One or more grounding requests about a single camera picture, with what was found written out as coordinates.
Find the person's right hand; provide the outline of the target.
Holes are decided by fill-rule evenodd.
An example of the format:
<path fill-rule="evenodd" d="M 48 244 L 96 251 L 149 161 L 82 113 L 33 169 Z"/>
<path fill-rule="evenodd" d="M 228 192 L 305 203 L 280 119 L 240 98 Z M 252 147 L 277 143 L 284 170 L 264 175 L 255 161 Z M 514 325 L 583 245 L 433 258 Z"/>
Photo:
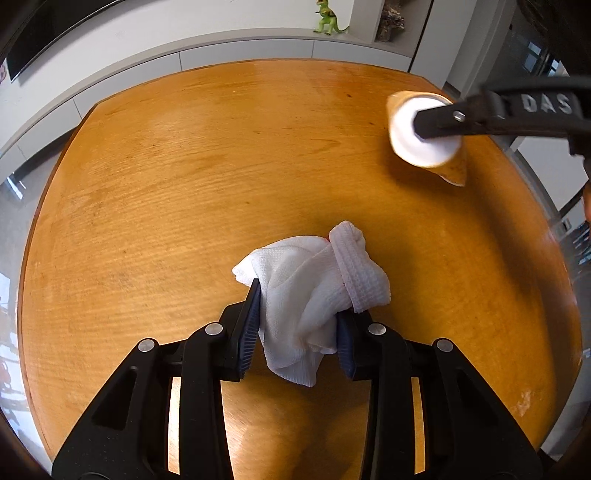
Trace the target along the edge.
<path fill-rule="evenodd" d="M 591 223 L 591 181 L 588 181 L 582 191 L 585 219 Z"/>

